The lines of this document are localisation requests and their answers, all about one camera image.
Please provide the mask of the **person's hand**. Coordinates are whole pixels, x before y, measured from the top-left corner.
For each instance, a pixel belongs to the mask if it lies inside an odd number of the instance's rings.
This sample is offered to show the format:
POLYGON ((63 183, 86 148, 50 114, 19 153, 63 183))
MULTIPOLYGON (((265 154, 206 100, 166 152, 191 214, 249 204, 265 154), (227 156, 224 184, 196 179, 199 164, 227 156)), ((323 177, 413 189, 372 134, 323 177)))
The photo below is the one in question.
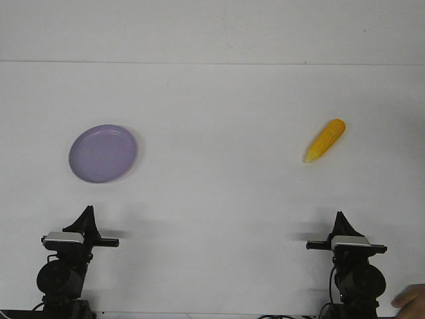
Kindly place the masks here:
POLYGON ((399 293, 392 301, 391 306, 401 310, 424 311, 424 284, 411 284, 399 293))

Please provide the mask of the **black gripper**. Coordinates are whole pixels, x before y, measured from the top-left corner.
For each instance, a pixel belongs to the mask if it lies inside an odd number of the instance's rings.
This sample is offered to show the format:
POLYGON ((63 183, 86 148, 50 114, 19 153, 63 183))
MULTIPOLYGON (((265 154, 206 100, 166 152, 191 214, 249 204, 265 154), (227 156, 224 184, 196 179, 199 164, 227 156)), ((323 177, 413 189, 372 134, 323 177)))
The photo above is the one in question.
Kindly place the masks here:
POLYGON ((56 257, 69 265, 86 265, 93 259, 92 249, 94 247, 119 246, 118 239, 101 238, 94 216, 94 206, 88 205, 73 224, 63 228, 63 232, 86 233, 84 243, 51 243, 46 246, 46 250, 56 252, 56 257))
POLYGON ((338 211, 336 214, 333 230, 330 232, 327 239, 324 241, 307 241, 306 249, 331 251, 337 264, 367 263, 370 257, 379 254, 385 254, 387 252, 386 245, 376 245, 371 243, 370 247, 337 246, 334 250, 332 250, 331 241, 335 236, 362 237, 363 235, 354 230, 342 211, 338 211))

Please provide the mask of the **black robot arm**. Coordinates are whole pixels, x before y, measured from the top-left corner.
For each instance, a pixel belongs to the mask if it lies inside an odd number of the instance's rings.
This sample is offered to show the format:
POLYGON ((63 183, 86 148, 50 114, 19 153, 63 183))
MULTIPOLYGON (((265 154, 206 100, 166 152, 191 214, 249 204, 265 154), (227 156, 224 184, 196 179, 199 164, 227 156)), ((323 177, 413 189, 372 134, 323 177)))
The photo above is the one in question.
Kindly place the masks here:
POLYGON ((308 241, 306 249, 331 251, 333 270, 329 284, 335 285, 340 302, 325 304, 319 318, 377 318, 378 297, 386 290, 383 273, 369 258, 387 252, 385 245, 372 245, 357 232, 343 212, 336 214, 332 232, 325 241, 308 241))
POLYGON ((119 247, 117 239, 103 238, 97 229, 94 207, 89 205, 73 224, 41 238, 51 251, 37 275, 37 287, 44 294, 42 310, 31 318, 96 318, 90 303, 81 299, 94 247, 119 247))

